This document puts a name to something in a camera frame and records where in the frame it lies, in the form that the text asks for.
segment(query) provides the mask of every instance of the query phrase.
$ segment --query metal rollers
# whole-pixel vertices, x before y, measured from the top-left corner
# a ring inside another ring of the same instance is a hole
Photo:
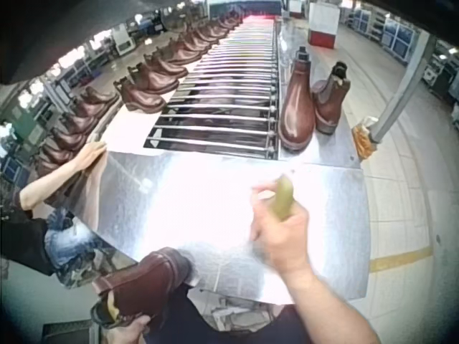
[[[276,46],[272,19],[248,19],[239,25],[180,84],[146,145],[275,158]]]

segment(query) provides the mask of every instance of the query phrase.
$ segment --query person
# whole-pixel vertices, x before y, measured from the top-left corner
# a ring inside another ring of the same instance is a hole
[[[32,209],[48,199],[76,173],[89,167],[106,150],[104,142],[87,143],[69,162],[16,192],[1,208],[1,255],[46,275],[57,273],[74,287],[72,267],[82,269],[93,250],[107,244],[67,209],[56,208],[46,220],[33,219]]]
[[[275,184],[254,188],[254,219],[251,240],[259,240],[269,260],[282,277],[295,306],[286,306],[261,330],[232,335],[213,330],[186,297],[182,285],[168,302],[168,315],[156,332],[144,335],[148,344],[165,343],[379,343],[369,323],[352,306],[340,300],[317,276],[308,262],[308,212],[297,203],[291,216],[280,222],[257,195],[275,190]],[[148,330],[150,317],[142,315],[128,327],[108,331],[110,344],[136,344]]]

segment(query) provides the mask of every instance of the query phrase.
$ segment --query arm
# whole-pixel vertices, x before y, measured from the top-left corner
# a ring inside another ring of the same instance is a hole
[[[91,142],[85,145],[74,159],[23,188],[19,193],[21,208],[23,210],[33,209],[37,204],[50,197],[74,174],[89,167],[105,150],[104,142]]]
[[[296,309],[315,344],[379,343],[369,323],[340,300],[313,273],[308,262],[308,212],[294,203],[284,222],[270,212],[257,194],[274,190],[261,186],[252,195],[252,239],[259,239],[270,263],[279,272],[295,301]]]

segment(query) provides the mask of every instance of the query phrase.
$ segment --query yellow brush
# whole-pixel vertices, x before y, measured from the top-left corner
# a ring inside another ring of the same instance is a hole
[[[290,216],[290,210],[293,204],[293,183],[285,175],[281,175],[276,183],[275,195],[269,200],[271,211],[284,221]]]

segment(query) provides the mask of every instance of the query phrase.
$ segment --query sleeve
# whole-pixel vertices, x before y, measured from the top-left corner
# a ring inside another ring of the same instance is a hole
[[[14,192],[14,194],[13,194],[13,206],[17,206],[19,209],[22,209],[21,199],[19,198],[20,193],[21,193],[21,190],[17,190],[17,191]],[[24,211],[24,213],[27,215],[27,217],[29,219],[31,219],[33,217],[32,210]]]

